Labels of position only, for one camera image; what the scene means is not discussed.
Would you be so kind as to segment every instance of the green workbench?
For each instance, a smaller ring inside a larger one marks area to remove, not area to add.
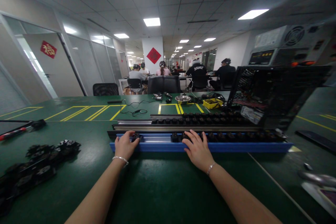
[[[333,101],[318,109],[318,97],[335,97],[335,91],[315,91],[288,130],[289,140],[301,150],[286,154],[215,153],[215,160],[246,189],[265,204],[283,223],[310,223],[296,202],[316,223],[333,223],[333,218],[300,186],[297,171],[303,163],[317,173],[336,176],[336,158],[326,150],[294,135],[297,129],[335,136],[335,121],[319,116],[335,116]],[[127,104],[153,101],[152,95],[114,97],[64,97],[46,101],[0,116],[1,120],[46,119],[47,126],[0,143],[0,170],[24,157],[33,144],[57,144],[69,139],[82,144],[74,160],[63,163],[52,179],[21,195],[3,223],[64,223],[109,165],[113,152],[107,130],[117,119],[148,119],[150,114],[177,114],[181,108],[165,101],[131,106],[107,101],[125,99]],[[139,117],[119,112],[146,109]],[[208,113],[202,105],[184,105],[184,112]],[[236,223],[228,206],[209,178],[199,171],[185,153],[134,153],[123,170],[111,204],[107,223]]]

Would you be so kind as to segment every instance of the silver bracelet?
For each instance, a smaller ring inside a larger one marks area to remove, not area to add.
[[[123,158],[123,157],[114,156],[114,157],[112,158],[112,161],[113,161],[113,159],[116,159],[116,158],[120,158],[121,160],[124,160],[124,161],[126,162],[124,168],[128,165],[128,161],[127,161],[125,158]]]
[[[214,167],[215,164],[216,162],[214,162],[212,165],[209,166],[208,172],[206,173],[208,176],[209,176],[211,169]]]

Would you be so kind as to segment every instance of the black shirt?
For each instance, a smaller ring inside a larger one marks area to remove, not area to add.
[[[188,71],[185,73],[186,75],[191,75],[192,77],[194,76],[203,76],[207,74],[207,69],[205,68],[204,65],[200,63],[195,63],[192,65]]]

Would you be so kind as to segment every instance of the air vent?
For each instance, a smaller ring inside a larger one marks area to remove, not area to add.
[[[94,23],[95,25],[98,25],[100,28],[103,28],[105,31],[108,31],[110,32],[109,30],[107,30],[104,26],[101,26],[100,24],[96,23],[95,21],[93,21],[92,19],[87,19],[89,20],[90,22]]]
[[[290,30],[286,37],[285,37],[285,43],[287,46],[294,46],[297,44],[305,35],[305,29],[303,26],[296,26],[292,30]]]
[[[189,21],[188,23],[206,23],[206,22],[217,22],[218,19],[211,19],[211,20],[200,20],[200,21]]]

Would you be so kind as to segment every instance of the pillar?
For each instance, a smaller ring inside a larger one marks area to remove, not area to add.
[[[159,60],[153,64],[149,58],[147,58],[148,53],[152,50],[152,48],[161,54]],[[163,39],[162,37],[151,37],[151,38],[143,38],[142,39],[142,49],[143,49],[143,58],[145,60],[146,68],[148,68],[151,74],[156,73],[156,70],[160,69],[160,61],[164,60],[163,58]]]

